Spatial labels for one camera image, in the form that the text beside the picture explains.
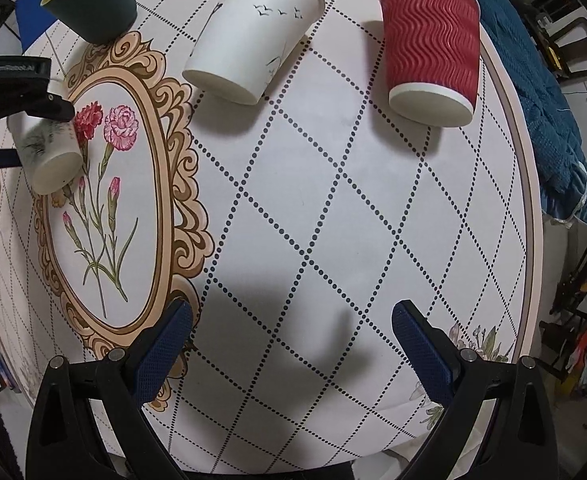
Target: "table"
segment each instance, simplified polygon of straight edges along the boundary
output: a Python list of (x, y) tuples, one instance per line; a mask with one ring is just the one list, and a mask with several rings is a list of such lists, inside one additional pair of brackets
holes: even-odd
[(3, 349), (33, 400), (54, 355), (126, 346), (183, 294), (192, 346), (144, 412), (184, 469), (314, 468), (423, 434), (441, 408), (397, 301), (486, 358), (531, 344), (541, 210), (513, 85), (483, 31), (473, 123), (405, 120), (377, 0), (327, 0), (263, 101), (223, 102), (180, 75), (216, 1), (138, 0), (109, 48), (57, 23), (30, 49), (66, 76), (89, 167), (52, 196), (0, 174)]

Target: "diamond pattern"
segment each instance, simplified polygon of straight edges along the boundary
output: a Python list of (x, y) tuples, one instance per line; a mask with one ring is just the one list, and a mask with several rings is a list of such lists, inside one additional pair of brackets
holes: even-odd
[[(180, 82), (217, 1), (138, 0), (134, 29)], [(256, 106), (193, 89), (216, 250), (192, 279), (203, 304), (187, 376), (164, 412), (145, 409), (185, 470), (313, 468), (425, 433), (432, 404), (393, 336), (397, 301), (445, 332), (460, 322), (467, 343), (480, 325), (496, 326), (501, 352), (513, 345), (533, 220), (491, 61), (472, 124), (427, 128), (389, 109), (383, 39), (377, 0), (327, 0)], [(69, 70), (85, 47), (56, 23), (29, 53), (62, 74), (56, 59)], [(42, 277), (23, 174), (0, 180), (0, 344), (33, 399), (53, 355), (94, 356)]]

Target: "silver bolt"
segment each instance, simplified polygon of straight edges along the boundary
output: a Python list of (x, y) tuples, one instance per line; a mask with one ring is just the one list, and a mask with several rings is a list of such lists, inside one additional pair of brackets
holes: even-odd
[(114, 348), (107, 354), (110, 361), (120, 361), (123, 357), (125, 357), (125, 351), (122, 348)]
[(460, 357), (462, 357), (465, 361), (473, 363), (478, 358), (478, 354), (471, 348), (463, 348), (460, 351)]
[(533, 357), (529, 357), (528, 355), (525, 355), (525, 356), (523, 356), (523, 357), (520, 358), (520, 362), (526, 368), (535, 368), (535, 360), (533, 359)]
[(52, 357), (51, 361), (49, 361), (49, 366), (51, 366), (54, 370), (57, 370), (64, 364), (64, 357), (61, 355), (57, 355), (56, 357)]

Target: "red corrugated paper cup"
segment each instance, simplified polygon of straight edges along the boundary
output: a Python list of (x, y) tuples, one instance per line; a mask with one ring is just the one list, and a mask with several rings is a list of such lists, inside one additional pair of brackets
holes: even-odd
[(389, 106), (432, 126), (471, 123), (480, 70), (478, 0), (380, 0)]

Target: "wavy ridged texture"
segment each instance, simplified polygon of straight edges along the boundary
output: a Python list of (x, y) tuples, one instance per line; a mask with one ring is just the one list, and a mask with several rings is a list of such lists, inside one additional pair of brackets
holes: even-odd
[(389, 89), (445, 86), (476, 107), (480, 9), (476, 0), (380, 0)]

